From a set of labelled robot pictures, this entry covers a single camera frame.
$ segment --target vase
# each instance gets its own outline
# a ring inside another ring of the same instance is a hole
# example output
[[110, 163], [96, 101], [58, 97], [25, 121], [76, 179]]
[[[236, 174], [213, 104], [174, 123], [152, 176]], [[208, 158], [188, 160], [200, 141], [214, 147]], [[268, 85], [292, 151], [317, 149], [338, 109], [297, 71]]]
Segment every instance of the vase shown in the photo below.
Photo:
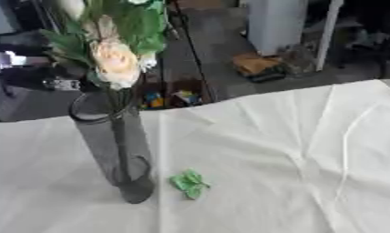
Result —
[[107, 181], [118, 187], [130, 204], [147, 200], [154, 190], [150, 178], [150, 152], [134, 95], [126, 96], [115, 112], [104, 94], [83, 94], [69, 108], [69, 115]]

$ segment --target white pole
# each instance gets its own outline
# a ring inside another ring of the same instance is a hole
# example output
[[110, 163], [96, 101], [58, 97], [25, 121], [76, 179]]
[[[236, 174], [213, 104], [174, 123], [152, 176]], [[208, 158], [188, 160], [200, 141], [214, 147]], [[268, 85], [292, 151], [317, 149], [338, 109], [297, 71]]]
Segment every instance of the white pole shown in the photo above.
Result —
[[340, 8], [343, 6], [344, 0], [333, 0], [330, 3], [328, 10], [327, 21], [325, 23], [325, 28], [323, 32], [323, 38], [321, 40], [320, 49], [317, 56], [317, 71], [322, 71], [325, 59], [327, 58], [328, 49], [330, 48], [331, 38], [333, 37], [335, 24], [338, 19], [338, 14], [340, 13]]

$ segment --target vase base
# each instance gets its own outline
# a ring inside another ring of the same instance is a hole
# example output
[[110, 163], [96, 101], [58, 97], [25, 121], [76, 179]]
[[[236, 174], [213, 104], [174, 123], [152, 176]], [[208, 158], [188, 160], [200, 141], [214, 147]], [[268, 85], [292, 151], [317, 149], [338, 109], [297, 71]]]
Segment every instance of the vase base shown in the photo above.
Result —
[[129, 204], [139, 204], [146, 201], [154, 192], [154, 187], [154, 183], [148, 176], [118, 185], [121, 196]]

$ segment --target white rose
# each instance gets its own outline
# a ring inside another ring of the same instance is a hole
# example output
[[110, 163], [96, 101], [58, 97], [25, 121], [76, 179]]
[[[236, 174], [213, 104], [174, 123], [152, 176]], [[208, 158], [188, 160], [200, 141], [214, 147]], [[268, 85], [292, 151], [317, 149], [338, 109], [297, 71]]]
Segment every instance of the white rose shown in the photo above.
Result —
[[157, 58], [155, 53], [148, 53], [139, 58], [139, 67], [142, 72], [146, 73], [152, 67], [157, 65]]
[[113, 38], [93, 43], [91, 48], [98, 77], [109, 82], [111, 88], [129, 88], [139, 80], [139, 61], [126, 44]]
[[145, 4], [148, 2], [148, 0], [128, 0], [130, 3], [139, 5], [139, 4]]
[[57, 0], [57, 2], [73, 20], [78, 20], [86, 8], [83, 0]]

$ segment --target floor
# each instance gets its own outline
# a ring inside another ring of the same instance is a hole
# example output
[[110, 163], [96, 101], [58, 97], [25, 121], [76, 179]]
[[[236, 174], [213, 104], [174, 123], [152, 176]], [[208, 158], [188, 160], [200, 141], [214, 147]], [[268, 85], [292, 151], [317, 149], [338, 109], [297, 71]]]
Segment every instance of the floor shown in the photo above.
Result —
[[[253, 49], [239, 34], [246, 26], [244, 11], [240, 8], [217, 8], [187, 10], [186, 13], [189, 17], [190, 33], [203, 63], [205, 75], [218, 101], [258, 93], [362, 81], [377, 75], [374, 64], [351, 65], [344, 70], [328, 66], [321, 73], [253, 84], [239, 76], [231, 66], [233, 56]], [[168, 80], [198, 76], [186, 40], [171, 40], [164, 56]], [[27, 92], [24, 100], [17, 104], [15, 111], [5, 116], [3, 120], [65, 116], [69, 103], [77, 95], [78, 93]]]

